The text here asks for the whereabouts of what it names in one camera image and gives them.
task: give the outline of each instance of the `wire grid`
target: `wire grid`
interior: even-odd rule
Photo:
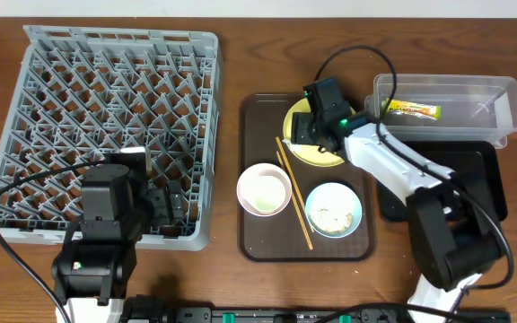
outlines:
[[[0,170],[0,188],[32,174],[146,146],[149,187],[179,180],[186,214],[151,234],[188,236],[201,211],[213,59],[33,48]],[[216,110],[210,113],[211,123]],[[0,227],[64,230],[83,214],[85,170],[31,181],[0,198]]]

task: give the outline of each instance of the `chopsticks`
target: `chopsticks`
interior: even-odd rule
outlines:
[[[296,192],[296,195],[301,199],[301,202],[302,202],[301,191],[298,189],[298,185],[296,185],[296,180],[294,180],[293,170],[290,168],[290,164],[288,163],[288,160],[286,159],[285,150],[283,149],[283,146],[280,142],[279,137],[276,138],[276,142],[278,143],[278,148],[280,148],[280,150],[281,150],[281,154],[285,158],[285,164],[283,164],[283,160],[280,158],[280,153],[276,152],[276,157],[278,158],[280,167],[283,170],[288,171],[288,173],[290,174],[291,179],[296,187],[294,192]],[[306,230],[306,225],[304,224],[304,219],[302,218],[301,209],[298,207],[298,203],[296,202],[296,197],[294,197],[294,192],[292,192],[292,194],[291,194],[291,198],[293,199],[293,204],[294,204],[294,210],[296,210],[296,215],[298,215],[298,220],[301,223],[302,233],[304,233],[304,238],[306,239],[306,243],[309,245],[309,249],[312,250],[311,237],[309,236],[308,230]]]

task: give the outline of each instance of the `white bowl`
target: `white bowl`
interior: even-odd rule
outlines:
[[[261,193],[272,193],[271,202],[276,203],[270,209],[259,209],[254,197]],[[280,213],[288,205],[293,193],[293,185],[285,171],[269,163],[260,163],[248,167],[239,177],[237,197],[242,207],[256,216],[272,216]]]

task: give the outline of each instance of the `black tray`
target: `black tray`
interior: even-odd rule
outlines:
[[[240,174],[249,166],[269,162],[279,166],[275,137],[283,138],[283,121],[300,94],[255,94],[241,104]],[[298,160],[285,148],[294,176],[306,200],[319,184],[341,182],[358,195],[363,206],[363,219],[358,228],[341,239],[323,237],[309,231],[313,250],[309,250],[302,227],[291,201],[280,213],[259,217],[247,213],[239,205],[239,248],[248,259],[258,262],[362,261],[375,246],[373,189],[369,175],[348,163],[321,168]]]
[[[458,173],[486,176],[496,214],[500,221],[508,216],[508,207],[500,177],[495,148],[488,142],[405,142],[425,158],[450,167]],[[381,216],[388,221],[407,220],[406,207],[386,187],[378,183],[378,202]]]

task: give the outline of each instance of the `white wall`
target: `white wall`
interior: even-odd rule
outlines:
[[[0,16],[517,18],[517,0],[0,0]]]

